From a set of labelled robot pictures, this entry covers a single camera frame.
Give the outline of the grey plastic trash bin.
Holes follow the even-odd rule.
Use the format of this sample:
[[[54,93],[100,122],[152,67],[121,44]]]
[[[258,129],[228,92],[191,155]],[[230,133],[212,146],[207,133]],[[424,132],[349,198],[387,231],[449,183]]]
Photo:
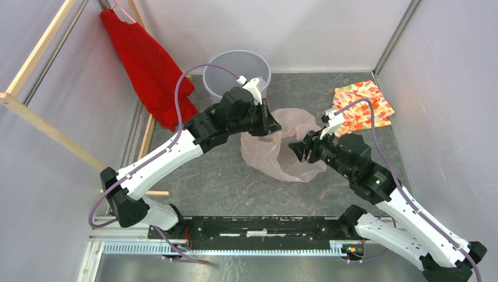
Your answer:
[[[258,89],[266,97],[271,69],[263,57],[252,51],[233,50],[217,55],[203,71],[203,84],[211,100],[218,103],[226,91],[239,85],[236,80],[241,75],[248,80],[259,78]]]

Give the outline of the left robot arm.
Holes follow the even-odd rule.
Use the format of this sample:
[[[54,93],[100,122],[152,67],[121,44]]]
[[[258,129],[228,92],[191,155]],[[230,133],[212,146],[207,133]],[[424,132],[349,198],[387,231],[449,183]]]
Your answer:
[[[184,233],[180,212],[173,204],[146,197],[146,192],[181,165],[225,144],[231,135],[247,132],[260,137],[280,130],[265,99],[256,99],[247,89],[232,88],[152,153],[119,170],[107,167],[101,171],[114,221],[122,228],[146,223],[160,228],[170,239],[180,238]]]

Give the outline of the pink translucent trash bag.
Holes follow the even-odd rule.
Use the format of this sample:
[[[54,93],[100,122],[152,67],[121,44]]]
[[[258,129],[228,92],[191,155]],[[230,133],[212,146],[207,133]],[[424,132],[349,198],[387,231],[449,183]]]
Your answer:
[[[327,166],[323,162],[301,163],[288,147],[310,130],[320,129],[315,116],[299,108],[277,109],[271,114],[281,125],[280,131],[260,137],[241,134],[241,155],[246,164],[284,182],[308,183],[325,172]]]

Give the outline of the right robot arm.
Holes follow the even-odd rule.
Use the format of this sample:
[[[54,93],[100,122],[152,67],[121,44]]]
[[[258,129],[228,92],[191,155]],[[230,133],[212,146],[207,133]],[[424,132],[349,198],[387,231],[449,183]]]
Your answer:
[[[347,240],[372,240],[418,268],[427,281],[469,281],[487,249],[467,241],[438,222],[411,196],[385,167],[371,159],[371,147],[362,136],[320,137],[315,131],[291,142],[300,162],[324,162],[349,181],[360,198],[392,216],[404,231],[387,225],[365,209],[350,206],[341,216],[339,232]]]

